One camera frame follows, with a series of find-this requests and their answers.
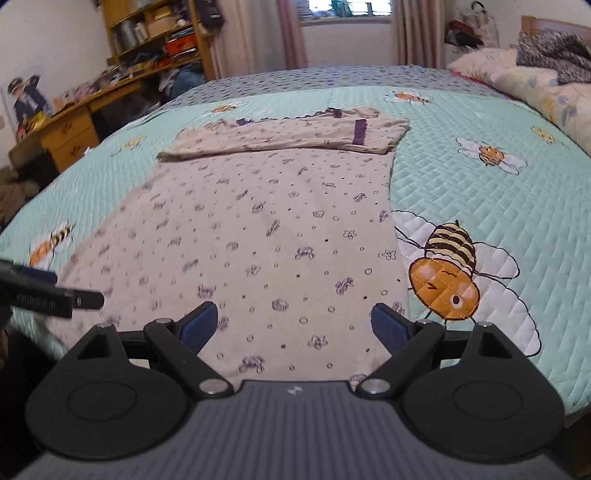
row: gray knit blanket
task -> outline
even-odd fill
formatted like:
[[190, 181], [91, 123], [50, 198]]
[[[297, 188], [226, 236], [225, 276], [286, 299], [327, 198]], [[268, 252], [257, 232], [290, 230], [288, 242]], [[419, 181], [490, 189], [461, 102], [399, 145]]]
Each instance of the gray knit blanket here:
[[591, 48], [572, 33], [544, 30], [530, 37], [520, 32], [517, 65], [556, 70], [559, 85], [591, 83]]

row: bag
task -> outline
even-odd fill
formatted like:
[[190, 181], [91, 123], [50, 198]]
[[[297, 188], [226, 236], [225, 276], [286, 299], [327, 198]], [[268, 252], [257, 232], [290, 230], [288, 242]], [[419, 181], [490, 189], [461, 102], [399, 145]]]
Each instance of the bag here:
[[195, 0], [195, 8], [205, 28], [219, 28], [224, 24], [216, 0]]
[[499, 46], [499, 34], [496, 30], [495, 19], [488, 14], [481, 2], [472, 2], [470, 9], [458, 9], [457, 17], [457, 20], [474, 29], [474, 33], [482, 39], [485, 47], [497, 48]]

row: metal screw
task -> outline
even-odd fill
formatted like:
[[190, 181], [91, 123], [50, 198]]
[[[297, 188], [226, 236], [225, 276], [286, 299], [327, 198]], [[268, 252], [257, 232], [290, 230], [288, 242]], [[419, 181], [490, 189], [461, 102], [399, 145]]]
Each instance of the metal screw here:
[[230, 385], [221, 378], [209, 378], [199, 384], [199, 388], [206, 395], [216, 395], [225, 392]]
[[381, 378], [368, 378], [361, 382], [361, 389], [370, 395], [381, 395], [390, 390], [390, 383], [382, 380]]

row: wooden headboard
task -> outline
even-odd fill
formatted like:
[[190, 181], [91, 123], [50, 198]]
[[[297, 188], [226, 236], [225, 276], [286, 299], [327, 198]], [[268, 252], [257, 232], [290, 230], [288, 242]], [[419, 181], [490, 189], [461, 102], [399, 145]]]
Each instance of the wooden headboard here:
[[528, 15], [523, 15], [521, 17], [521, 30], [527, 33], [530, 37], [546, 28], [557, 30], [559, 32], [577, 34], [585, 40], [585, 42], [591, 44], [591, 27], [583, 27], [582, 25], [561, 22], [559, 20], [530, 17]]

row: shelf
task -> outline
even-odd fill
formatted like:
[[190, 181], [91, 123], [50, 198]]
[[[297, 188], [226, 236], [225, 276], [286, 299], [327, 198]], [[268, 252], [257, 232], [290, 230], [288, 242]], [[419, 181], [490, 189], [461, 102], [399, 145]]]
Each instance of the shelf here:
[[156, 35], [155, 37], [150, 37], [145, 42], [139, 43], [135, 47], [131, 47], [131, 48], [117, 54], [117, 56], [123, 57], [124, 55], [127, 55], [128, 53], [133, 52], [134, 50], [137, 50], [138, 48], [145, 47], [147, 44], [152, 43], [155, 40], [159, 40], [161, 38], [164, 38], [166, 35], [172, 35], [176, 32], [180, 32], [181, 30], [185, 30], [186, 28], [190, 28], [192, 26], [193, 26], [192, 23], [188, 23], [186, 25], [183, 25], [182, 27], [176, 27], [176, 28], [173, 28], [172, 30], [168, 30], [167, 32], [161, 33], [160, 35]]
[[109, 28], [118, 27], [125, 20], [130, 20], [133, 17], [137, 17], [138, 15], [149, 12], [150, 10], [153, 10], [155, 8], [163, 7], [164, 5], [168, 5], [169, 3], [170, 3], [170, 0], [158, 0], [157, 2], [153, 2], [149, 5], [146, 5], [145, 7], [137, 9], [135, 12], [131, 12], [129, 15], [127, 15], [127, 17], [124, 17], [121, 20], [119, 20], [118, 22], [112, 24]]

